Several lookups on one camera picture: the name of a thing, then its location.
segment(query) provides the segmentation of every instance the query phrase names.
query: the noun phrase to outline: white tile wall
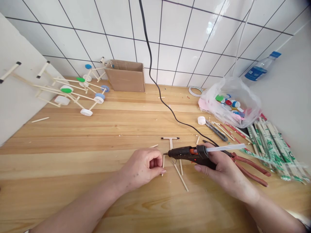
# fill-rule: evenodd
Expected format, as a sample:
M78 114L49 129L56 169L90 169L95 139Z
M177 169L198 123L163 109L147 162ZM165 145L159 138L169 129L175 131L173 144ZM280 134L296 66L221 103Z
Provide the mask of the white tile wall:
M189 83L191 76L192 76L192 74L190 74L190 73L176 72L175 78L173 81L173 86L186 87Z
M182 46L191 8L163 2L160 43Z
M161 85L172 85L174 80L174 71L158 70L157 83Z
M90 0L60 0L74 28L104 33L96 5Z
M39 22L71 27L59 1L24 0Z
M142 0L148 39L151 42L159 43L160 38L160 23L162 1ZM143 20L140 12L139 2L130 0L131 14L133 21L133 31L135 39L145 40Z
M150 55L147 43L145 41L135 40L135 48L136 48L136 56L137 62L141 62L144 64L144 67L150 67ZM157 68L158 64L158 51L159 44L150 43L150 49L152 54L152 69Z
M200 51L183 48L181 50L177 71L193 73L200 56Z
M251 1L142 2L153 42L151 74L159 84L208 88L231 75ZM291 39L310 20L308 5L307 0L256 0L235 75ZM152 83L136 0L1 0L0 12L62 75L82 76L85 64L101 67L105 57L142 62L145 81Z
M175 71L178 63L181 48L161 45L159 49L159 66L161 70Z

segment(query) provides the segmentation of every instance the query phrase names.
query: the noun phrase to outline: tile grout line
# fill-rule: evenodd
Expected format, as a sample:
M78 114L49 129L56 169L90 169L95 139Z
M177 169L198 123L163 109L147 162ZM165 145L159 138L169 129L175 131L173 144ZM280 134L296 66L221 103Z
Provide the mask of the tile grout line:
M160 33L159 33L159 46L158 46L158 63L156 66L156 83L158 83L158 70L159 70L159 54L160 54L160 39L161 39L161 24L162 24L162 9L163 9L163 0L161 2L161 17L160 17Z
M265 25L260 29L260 31L257 33L257 35L253 38L253 40L249 43L249 45L246 47L246 49L243 51L243 53L248 49L248 47L253 43L253 41L256 39L256 37L259 35L259 33L264 29L264 27L267 25L267 23L270 21L270 19L272 19L272 17L275 15L275 13L280 9L280 7L283 5L283 3L285 2L286 0L284 0L282 2L282 4L276 9L276 11L273 13L273 15L268 19L268 21L265 23ZM233 65L229 68L229 70L227 71L227 73L224 75L226 76L228 74L228 72L231 70L231 68L234 66L234 63Z
M284 30L283 30L283 31L285 31L285 30L286 30L286 29L287 29L287 28L301 15L308 7L309 7L309 6L310 6L310 5L308 5L308 6L307 6L307 7L306 7L306 8L305 8L305 9L304 9L304 10L303 10L303 11L302 11L302 12L301 12L301 13L300 13L300 14L299 14L299 15L284 29ZM271 44L268 45L268 47L256 58L256 60L270 47L270 45L273 44L274 41L272 41ZM252 66L252 64L251 64L250 66L248 66L248 67L246 68L246 70L244 70L244 71L240 74L239 77L241 77L241 75L244 74L244 72L247 71L247 70Z
M52 24L46 24L46 23L41 23L41 22L34 22L34 21L23 20L23 19L17 19L17 18L11 18L11 17L6 17L6 18L14 19L14 20L20 20L20 21L27 21L27 22L31 22L31 23L39 23L39 24L43 24L43 25L50 25L50 26L61 27L61 28L67 28L67 29L74 29L74 30L77 30L77 31L86 31L86 32L96 33L96 34L101 34L101 35L106 35L106 36L113 36L113 37L119 37L119 38L124 38L124 39L138 40L138 41L144 41L144 42L146 42L145 40L133 39L133 38L128 38L128 37L116 36L116 35L110 35L110 34L105 34L105 33L100 33L100 32L92 32L92 31L87 31L87 30L83 30L83 29L69 28L69 27L57 26L57 25L52 25ZM202 50L191 49L191 48L181 47L181 46L177 46L177 45L168 45L168 44L163 44L163 43L158 43L158 42L151 42L151 41L150 41L150 43L159 44L159 45L173 46L173 47L177 47L177 48L182 48L182 49L184 48L184 49L189 49L189 50L194 50L194 51L200 51L200 52L202 52ZM208 51L204 51L204 52L221 55L220 53L214 53L214 52L208 52ZM226 55L226 54L223 54L223 56L235 57L235 56ZM242 58L242 59L250 60L250 61L255 61L255 60L249 59L249 58Z
M184 46L185 38L186 38L186 35L187 35L187 30L188 30L189 22L190 22L190 19L191 19L191 14L192 14L194 2L195 2L195 0L193 0L192 8L191 8L191 11L190 11L189 20L188 20L188 24L187 24L187 28L186 28L184 40L182 41L182 46L181 46L181 50L180 50L180 54L179 54L179 58L178 58L178 62L177 62L177 66L176 66L176 70L175 70L175 74L174 74L172 86L173 86L173 84L174 84L174 80L175 80L175 76L176 76L176 72L177 72L177 68L178 68L178 64L179 64L179 60L180 60L180 56L181 56L181 52L182 52L182 48L183 48L183 46Z
M105 35L106 35L106 39L107 39L107 42L108 42L108 45L109 45L109 49L110 49L110 52L111 52L112 58L114 59L114 56L113 56L113 53L112 53L112 50L111 50L111 47L110 47L110 44L109 44L109 40L108 40L108 37L107 37L106 31L105 31L105 28L104 28L104 24L103 24L103 21L101 20L100 13L99 13L99 10L98 10L97 4L96 4L96 0L94 0L94 3L95 3L95 6L96 6L96 9L97 9L97 13L98 13L98 16L99 16L99 19L100 19L101 25L103 26L104 33L105 33Z
M82 60L82 59L75 59L75 58L65 58L65 57L56 57L56 56L51 56L51 55L42 55L44 57L54 57L54 58L61 58L61 59L69 59L69 60L78 60L78 61L89 61L89 60ZM152 70L161 70L161 71L170 71L170 70L163 70L163 69L156 69L156 68L151 68ZM206 76L206 74L198 74L198 73L189 73L189 72L182 72L179 71L179 73L188 73L188 74L197 74L197 75L203 75ZM222 78L220 76L215 76L215 75L210 75L211 77L218 77L218 78Z
M221 12L221 10L223 9L223 7L224 7L224 5L225 5L225 2L226 2L226 1L224 1L224 3L223 3L223 5L222 5L222 7L221 7L221 9L220 9L219 12ZM212 28L210 34L208 35L207 41L206 41L206 43L205 43L205 45L204 45L204 48L202 49L201 55L200 55L200 57L199 57L199 59L198 59L198 62L197 62L197 64L195 65L195 68L194 68L193 73L192 73L192 75L191 75L191 77L190 77L190 79L189 79L189 82L188 82L188 84L187 84L187 87L189 86L189 83L190 83L190 81L191 81L191 79L192 79L192 76L193 76L193 74L194 74L194 71L195 71L195 69L197 68L197 66L198 66L198 64L199 64L199 61L200 61L201 56L202 56L202 54L203 54L203 52L204 52L204 49L205 49L205 47L206 47L206 45L207 45L207 42L208 42L208 40L209 40L209 38L210 38L210 36L211 36L213 30L214 30L214 27L215 27L215 25L216 25L216 23L217 23L218 17L219 17L219 15L217 16L217 18L216 18L216 20L215 20L215 23L214 23L214 25L213 25L213 28Z
M30 10L30 8L28 7L28 5L25 3L24 0L22 0L23 3L26 5L26 7L28 8L28 10L31 12L31 14L35 17L35 19L38 21L38 23L41 25L41 27L43 28L43 30L46 32L46 34L48 34L49 38L53 41L53 43L55 44L55 46L58 48L58 50L62 53L62 55L64 56L64 58L67 60L67 62L71 65L71 67L73 68L73 70L77 73L77 75L80 77L79 73L76 71L76 69L73 67L73 65L70 63L70 61L66 58L65 54L61 51L61 49L58 47L58 45L55 43L55 41L52 39L52 37L49 35L49 33L46 31L46 29L43 27L43 25L39 22L39 20L37 19L37 17L35 16L35 14L32 12L32 10Z
M176 2L169 1L169 0L163 0L163 1L169 2L169 3L172 3L172 4L177 4L177 5L185 6L185 7L188 7L188 8L191 7L191 6L188 6L188 5L185 5L185 4L176 3ZM228 19L232 19L232 20L235 20L235 21L239 21L239 22L245 23L245 21L243 21L243 20L236 19L236 18L232 18L232 17L226 16L226 15L216 14L216 13L214 13L214 12L212 12L212 11L207 11L207 10L203 10L203 9L196 8L196 7L193 7L193 9L196 9L196 10L199 10L199 11L203 11L203 12L206 12L206 13L218 15L218 16L221 16L221 17L224 17L224 18L228 18ZM254 23L248 23L248 24L251 24L251 25L254 25L254 26L258 26L258 27L261 27L261 28L266 28L266 27L264 27L264 26L261 26L261 25L258 25L258 24L254 24ZM266 29L270 29L270 30L276 31L276 32L281 32L281 31L278 31L278 30L272 29L272 28L266 28Z
M132 33L133 33L133 43L134 43L134 49L135 49L135 57L137 62L137 55L136 55L136 45L135 45L135 37L134 37L134 29L133 29L133 21L132 21L132 13L131 13L131 4L129 0L129 8L130 8L130 17L131 17L131 24L132 24Z
M67 18L68 18L68 20L69 20L69 22L70 22L71 26L72 26L72 27L74 27L74 26L73 26L73 24L72 24L72 22L71 22L71 20L70 20L70 18L69 18L69 16L67 15L67 12L66 12L66 11L65 11L65 9L64 9L64 7L63 7L63 5L62 5L61 1L60 1L60 0L58 0L58 2L59 2L59 4L61 5L61 7L62 7L62 9L63 9L64 13L66 14L66 16L67 16ZM80 37L79 37L79 35L78 35L77 31L76 31L75 29L74 29L74 31L75 31L75 33L76 33L76 35L77 35L77 37L78 37L79 41L81 42L81 44L82 44L82 46L83 46L83 48L84 48L84 50L85 50L85 52L86 52L87 56L89 57L89 59L90 59L90 60L92 60L92 59L91 59L91 57L90 57L90 55L88 54L88 52L87 52L86 48L84 47L84 44L82 43L82 40L80 39Z
M217 62L215 63L214 67L212 68L212 70L210 71L210 73L208 74L207 78L205 79L204 83L207 81L208 77L211 75L212 71L214 70L215 66L217 65L218 61L220 60L221 56L223 56L224 52L226 51L227 47L229 46L230 42L232 41L233 37L235 36L235 34L237 33L237 31L239 30L240 26L242 25L243 22L240 23L240 25L238 26L238 28L236 29L235 33L233 34L232 38L230 39L229 43L227 44L227 46L225 47L225 49L223 50L223 52L221 53L220 57L218 58Z

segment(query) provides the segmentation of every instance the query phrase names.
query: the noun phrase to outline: hand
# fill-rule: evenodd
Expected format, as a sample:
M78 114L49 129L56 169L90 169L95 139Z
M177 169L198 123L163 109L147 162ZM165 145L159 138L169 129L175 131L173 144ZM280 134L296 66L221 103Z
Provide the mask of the hand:
M196 164L194 168L219 184L230 196L247 204L254 204L260 198L255 186L244 176L232 159L221 151L209 152L210 160L215 163L216 170Z
M166 173L162 168L163 155L156 148L136 150L126 164L117 172L123 193L149 183L153 178Z

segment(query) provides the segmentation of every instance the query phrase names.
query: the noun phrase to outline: plastic bag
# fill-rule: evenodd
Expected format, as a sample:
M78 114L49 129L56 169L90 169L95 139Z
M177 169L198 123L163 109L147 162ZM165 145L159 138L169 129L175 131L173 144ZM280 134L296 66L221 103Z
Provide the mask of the plastic bag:
M245 116L234 114L227 110L215 98L217 95L230 94L231 100L239 101ZM220 82L206 89L199 99L200 109L214 116L221 122L229 125L246 128L251 125L261 114L261 102L239 77L223 77Z

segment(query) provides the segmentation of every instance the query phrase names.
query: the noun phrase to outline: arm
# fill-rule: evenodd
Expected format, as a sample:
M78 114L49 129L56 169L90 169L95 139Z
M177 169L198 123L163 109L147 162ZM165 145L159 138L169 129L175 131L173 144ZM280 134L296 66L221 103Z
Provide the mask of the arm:
M161 166L162 154L159 150L136 150L120 171L37 225L31 233L92 232L119 197L164 174L166 170Z
M206 143L205 146L213 147L210 143ZM299 220L252 185L229 156L221 151L210 152L209 156L211 161L217 165L216 170L198 164L194 168L218 183L229 195L242 201L264 232L306 232Z

